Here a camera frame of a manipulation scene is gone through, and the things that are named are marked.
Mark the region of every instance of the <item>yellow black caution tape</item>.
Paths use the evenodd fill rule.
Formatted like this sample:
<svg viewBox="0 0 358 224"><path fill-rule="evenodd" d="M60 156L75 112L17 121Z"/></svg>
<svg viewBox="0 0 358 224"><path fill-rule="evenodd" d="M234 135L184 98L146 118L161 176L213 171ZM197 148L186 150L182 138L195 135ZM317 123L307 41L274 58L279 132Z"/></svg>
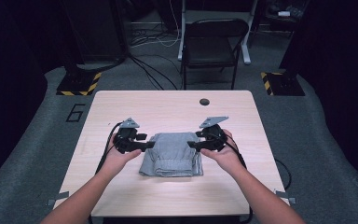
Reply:
<svg viewBox="0 0 358 224"><path fill-rule="evenodd" d="M264 87L266 88L268 95L274 95L274 92L272 91L271 85L269 84L269 79L267 78L267 74L269 75L281 75L282 73L261 73L261 78L263 78Z"/></svg>
<svg viewBox="0 0 358 224"><path fill-rule="evenodd" d="M86 91L57 91L57 95L91 95L95 88L97 87L98 81L101 77L101 73L95 75L94 79L92 80L89 89Z"/></svg>

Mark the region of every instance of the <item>black chair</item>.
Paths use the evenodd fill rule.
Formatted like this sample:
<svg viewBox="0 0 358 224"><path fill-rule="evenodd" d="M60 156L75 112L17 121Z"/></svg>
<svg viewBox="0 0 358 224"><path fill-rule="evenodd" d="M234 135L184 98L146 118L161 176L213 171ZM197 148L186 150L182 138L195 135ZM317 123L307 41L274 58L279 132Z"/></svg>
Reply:
<svg viewBox="0 0 358 224"><path fill-rule="evenodd" d="M222 72L225 67L234 67L231 82L233 90L241 42L248 31L248 23L240 19L203 20L187 24L181 64L184 89L187 85L187 68L221 67Z"/></svg>

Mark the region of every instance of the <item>forearm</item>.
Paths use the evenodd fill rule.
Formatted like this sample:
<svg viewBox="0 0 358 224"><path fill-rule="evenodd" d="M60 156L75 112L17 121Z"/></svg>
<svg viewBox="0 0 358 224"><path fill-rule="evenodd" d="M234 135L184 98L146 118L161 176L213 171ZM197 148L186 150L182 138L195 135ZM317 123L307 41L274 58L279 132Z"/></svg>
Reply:
<svg viewBox="0 0 358 224"><path fill-rule="evenodd" d="M282 199L266 188L245 168L231 174L261 223L304 223Z"/></svg>
<svg viewBox="0 0 358 224"><path fill-rule="evenodd" d="M113 177L98 173L54 209L42 223L84 223Z"/></svg>

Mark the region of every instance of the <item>black cable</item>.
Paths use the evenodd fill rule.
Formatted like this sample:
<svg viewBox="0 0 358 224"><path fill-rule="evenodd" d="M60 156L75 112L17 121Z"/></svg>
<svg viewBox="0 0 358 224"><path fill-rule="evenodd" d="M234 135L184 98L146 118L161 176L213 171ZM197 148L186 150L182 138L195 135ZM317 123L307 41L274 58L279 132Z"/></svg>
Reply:
<svg viewBox="0 0 358 224"><path fill-rule="evenodd" d="M134 29L132 31L132 35L134 36L134 38L130 41L130 46L134 47L137 45L141 45L143 43L147 43L148 40L150 39L162 39L165 37L168 37L170 35L173 35L170 33L170 31L168 30L164 30L163 29L163 25L161 22L161 30L156 30L156 28L160 25L157 24L154 28L152 29ZM148 35L148 32L158 32L157 34L152 34L152 35Z"/></svg>
<svg viewBox="0 0 358 224"><path fill-rule="evenodd" d="M240 160L242 166L245 167L245 169L247 169L246 164L245 164L245 160L243 159L243 156L240 154L240 150L239 150L239 148L237 146L237 143L235 143L234 139L231 136L226 135L227 137L231 138L232 142L235 144L237 149L234 146L232 146L227 140L223 139L220 136L217 136L217 135L215 135L213 133L208 133L208 135L214 137L215 139L217 139L220 142L222 142L222 143L226 144L227 146L229 146L235 152L235 154L237 154L238 159Z"/></svg>
<svg viewBox="0 0 358 224"><path fill-rule="evenodd" d="M176 71L178 72L179 74L179 77L181 78L181 86L179 88L179 90L181 90L183 88L183 77L180 75L180 71L179 71L179 68L176 66L176 64L169 58L166 58L164 56L161 56L161 55L158 55L158 54L141 54L141 55L136 55L136 57L143 57L143 56L148 56L148 57L159 57L159 58L162 58L162 59L165 59L167 61L169 61L176 69Z"/></svg>
<svg viewBox="0 0 358 224"><path fill-rule="evenodd" d="M249 216L246 220L242 221L241 223L250 223L252 221L252 218L253 218L253 209L249 204Z"/></svg>
<svg viewBox="0 0 358 224"><path fill-rule="evenodd" d="M292 185L292 174L290 173L289 169L287 168L287 166L280 160L278 159L275 159L274 160L276 162L278 162L281 166L283 166L283 168L286 170L287 174L289 175L289 181L288 183L286 184L286 186L284 187L285 190L288 190L290 188L290 185Z"/></svg>
<svg viewBox="0 0 358 224"><path fill-rule="evenodd" d="M171 47L173 46L178 40L180 40L180 33L179 33L179 27L178 27L178 23L177 23L177 20L175 18L175 15L173 13L173 9L172 9L172 3L171 3L171 0L170 0L170 7L171 7L171 13L172 13L172 16L173 16L173 19L175 20L175 24L176 24L176 39L175 40L161 40L162 38L165 38L169 35L173 35L171 33L171 31L169 29L167 30L164 30L164 23L162 21L162 18L160 17L160 28L161 28L161 32L159 34L156 34L156 35L147 35L147 34L143 34L143 32L141 31L141 33L139 34L140 38L133 38L133 40L131 41L131 46L132 47L138 47L138 46L141 46L143 44L152 44L152 43L160 43L162 44L163 46L165 47ZM156 25L152 31L156 32L154 29L156 29L158 27L158 25ZM149 39L157 39L158 41L155 41L155 42L148 42ZM163 42L171 42L173 41L173 43L171 45L164 45Z"/></svg>
<svg viewBox="0 0 358 224"><path fill-rule="evenodd" d="M139 67L141 67L141 68L145 71L145 73L146 73L146 75L147 75L147 78L148 78L149 80L150 80L150 78L152 78L152 79L159 85L159 83L156 81L156 79L146 70L146 68L145 68L142 64L138 63L138 62L134 59L134 57L131 56L131 55L129 55L129 58L130 58L134 63L136 63ZM152 83L152 85L158 90L158 87L153 83L152 80L150 80L150 83Z"/></svg>
<svg viewBox="0 0 358 224"><path fill-rule="evenodd" d="M161 72L159 72L159 70L157 70L156 68L150 66L149 64L145 63L144 61L140 60L140 59L137 59L135 58L133 55L129 55L129 57L132 59L133 62L135 62L138 66L140 66L145 72L146 74L149 76L149 77L152 77L153 80L159 85L159 83L156 81L156 79L147 71L147 69L145 68L145 66L149 67L150 69L154 70L155 72L159 73L161 76L165 77L165 79L167 79L172 85L173 87L177 89L177 87L175 86L175 84L168 78L166 77L164 74L162 74Z"/></svg>
<svg viewBox="0 0 358 224"><path fill-rule="evenodd" d="M109 147L109 143L110 143L110 139L112 138L112 135L113 133L115 132L115 129L121 124L122 122L120 123L117 123L115 125L115 127L113 127L112 131L110 132L109 136L107 137L107 141L106 141L106 146L105 146L105 149L103 151L103 156L101 157L101 160L100 160L100 163L98 164L98 167L97 167L97 170L95 171L95 174L97 174L101 168L103 167L103 163L104 161L106 160L106 156L107 154L109 153L110 149L112 148L108 148Z"/></svg>
<svg viewBox="0 0 358 224"><path fill-rule="evenodd" d="M136 61L140 62L140 63L143 63L143 64L146 65L147 67L153 69L154 71L156 71L157 73L159 73L160 75L162 75L163 77L165 77L165 78L173 85L173 87L174 87L176 90L178 90L177 87L175 86L175 84L173 84L173 82L172 82L168 77L166 77L164 74L162 74L161 72L159 72L159 70L157 70L156 68L150 66L149 64L147 64L147 63L141 61L140 59L137 59L137 58L135 58L135 57L134 57L134 59L135 59Z"/></svg>

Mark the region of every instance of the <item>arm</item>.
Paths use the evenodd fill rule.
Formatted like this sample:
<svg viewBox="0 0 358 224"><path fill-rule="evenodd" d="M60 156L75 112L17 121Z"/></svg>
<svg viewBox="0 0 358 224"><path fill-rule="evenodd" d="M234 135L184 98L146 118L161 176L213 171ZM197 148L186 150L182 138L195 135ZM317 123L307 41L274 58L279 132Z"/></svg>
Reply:
<svg viewBox="0 0 358 224"><path fill-rule="evenodd" d="M109 148L103 167L92 179L62 204L48 214L41 223L85 223L95 204L101 198L109 182L125 166L127 161L141 154L137 149L130 153L121 154L113 147L114 136L111 137Z"/></svg>
<svg viewBox="0 0 358 224"><path fill-rule="evenodd" d="M229 136L227 142L236 146L231 133L227 130L225 133ZM201 153L217 161L234 178L261 223L305 223L293 208L249 173L232 150L225 146L220 152L202 149Z"/></svg>

